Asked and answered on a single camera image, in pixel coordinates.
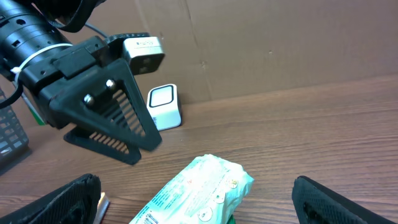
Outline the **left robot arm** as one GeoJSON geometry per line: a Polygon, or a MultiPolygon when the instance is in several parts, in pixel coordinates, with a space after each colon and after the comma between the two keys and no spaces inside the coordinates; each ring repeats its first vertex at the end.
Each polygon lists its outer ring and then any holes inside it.
{"type": "Polygon", "coordinates": [[[1,74],[14,82],[13,104],[24,90],[44,121],[70,144],[136,164],[141,151],[162,141],[135,76],[156,71],[164,59],[146,32],[91,37],[71,43],[98,0],[1,2],[1,74]]]}

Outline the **green lid jar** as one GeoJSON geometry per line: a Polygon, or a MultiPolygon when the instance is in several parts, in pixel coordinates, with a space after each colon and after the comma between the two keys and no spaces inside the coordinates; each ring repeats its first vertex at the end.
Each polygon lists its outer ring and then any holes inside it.
{"type": "Polygon", "coordinates": [[[236,224],[236,220],[234,219],[234,216],[233,216],[233,215],[230,216],[230,218],[229,218],[227,224],[236,224]]]}

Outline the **teal wet wipes packet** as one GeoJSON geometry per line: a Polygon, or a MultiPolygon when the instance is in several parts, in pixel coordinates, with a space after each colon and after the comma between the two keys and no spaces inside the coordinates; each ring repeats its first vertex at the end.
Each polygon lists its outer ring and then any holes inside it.
{"type": "Polygon", "coordinates": [[[144,206],[130,224],[227,223],[254,179],[243,166],[198,156],[144,206]]]}

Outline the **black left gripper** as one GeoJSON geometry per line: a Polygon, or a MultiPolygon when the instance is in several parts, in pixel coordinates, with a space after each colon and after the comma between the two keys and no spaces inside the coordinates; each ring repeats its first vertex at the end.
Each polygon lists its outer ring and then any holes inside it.
{"type": "Polygon", "coordinates": [[[139,148],[153,151],[162,142],[122,56],[123,41],[136,37],[149,34],[94,36],[76,45],[56,35],[39,38],[35,43],[45,47],[16,53],[14,79],[30,91],[47,124],[79,126],[64,135],[66,142],[134,165],[139,148]]]}

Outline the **orange tissue packet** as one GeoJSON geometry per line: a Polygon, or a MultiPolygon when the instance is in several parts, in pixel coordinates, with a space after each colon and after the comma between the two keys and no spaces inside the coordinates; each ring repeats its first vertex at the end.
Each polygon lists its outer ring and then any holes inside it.
{"type": "Polygon", "coordinates": [[[105,213],[110,205],[108,196],[102,192],[98,202],[97,212],[93,224],[100,224],[105,216],[105,213]]]}

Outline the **grey plastic mesh basket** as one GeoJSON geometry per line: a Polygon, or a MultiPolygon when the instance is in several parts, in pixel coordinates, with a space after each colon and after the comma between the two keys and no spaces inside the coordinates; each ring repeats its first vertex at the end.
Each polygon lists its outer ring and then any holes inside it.
{"type": "Polygon", "coordinates": [[[29,138],[11,106],[1,109],[1,175],[32,154],[29,138]]]}

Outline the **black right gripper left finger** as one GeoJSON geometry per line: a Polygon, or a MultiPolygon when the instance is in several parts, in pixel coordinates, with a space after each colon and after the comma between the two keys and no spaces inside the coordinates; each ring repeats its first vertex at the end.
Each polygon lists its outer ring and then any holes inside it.
{"type": "Polygon", "coordinates": [[[2,217],[1,224],[92,224],[100,196],[100,178],[85,174],[2,217]]]}

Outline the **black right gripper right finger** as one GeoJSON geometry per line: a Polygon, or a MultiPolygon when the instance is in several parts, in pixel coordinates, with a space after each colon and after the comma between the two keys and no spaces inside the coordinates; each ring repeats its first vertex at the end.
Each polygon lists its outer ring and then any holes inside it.
{"type": "Polygon", "coordinates": [[[300,224],[394,224],[304,175],[294,181],[292,201],[300,224]]]}

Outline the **white barcode scanner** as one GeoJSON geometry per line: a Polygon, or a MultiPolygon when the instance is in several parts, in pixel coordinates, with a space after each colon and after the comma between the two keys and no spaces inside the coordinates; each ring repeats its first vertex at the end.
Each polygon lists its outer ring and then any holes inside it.
{"type": "Polygon", "coordinates": [[[147,109],[159,131],[182,124],[182,107],[175,84],[151,89],[147,96],[147,109]]]}

